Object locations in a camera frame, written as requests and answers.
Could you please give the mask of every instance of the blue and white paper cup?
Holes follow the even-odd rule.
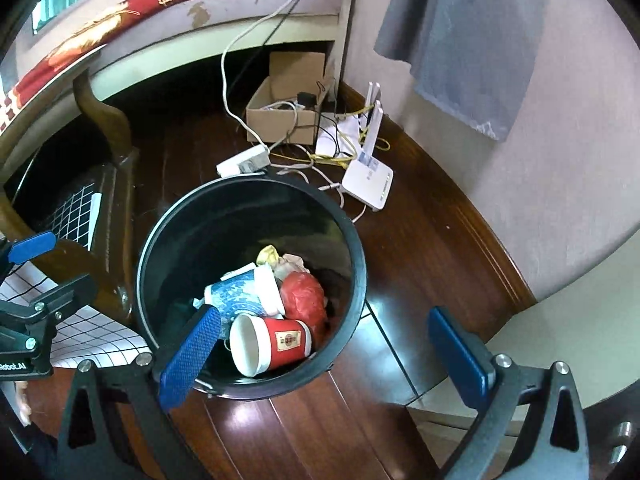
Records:
[[[231,324],[240,314],[284,316],[284,305],[269,264],[248,270],[204,289],[204,302],[220,311],[220,339],[228,339]]]

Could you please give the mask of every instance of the screw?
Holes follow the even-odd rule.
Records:
[[[562,375],[567,375],[569,373],[569,366],[564,361],[557,361],[556,370],[558,370]]]
[[[85,359],[84,361],[80,361],[78,365],[78,371],[85,373],[91,370],[91,367],[94,365],[94,362],[91,359]]]
[[[498,354],[495,357],[495,363],[500,368],[509,368],[513,364],[513,361],[507,354]]]
[[[153,356],[149,352],[144,352],[136,357],[136,364],[138,366],[147,366],[153,359]]]

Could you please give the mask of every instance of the red paper cup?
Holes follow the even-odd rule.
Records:
[[[300,361],[311,353],[311,332],[301,321],[240,314],[229,333],[231,356],[245,377]]]

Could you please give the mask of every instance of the gray towel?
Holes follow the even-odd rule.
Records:
[[[505,140],[536,60],[548,0],[391,0],[375,51],[411,64],[415,91]]]

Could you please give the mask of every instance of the black trash can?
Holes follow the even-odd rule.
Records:
[[[225,272],[273,244],[301,256],[329,299],[330,328],[310,358],[242,376],[219,340],[198,376],[203,390],[238,400],[291,392],[328,370],[347,344],[364,305],[367,270],[356,229],[325,193],[292,176],[247,174],[200,186],[175,203],[142,249],[136,318],[152,349],[194,314],[193,298]]]

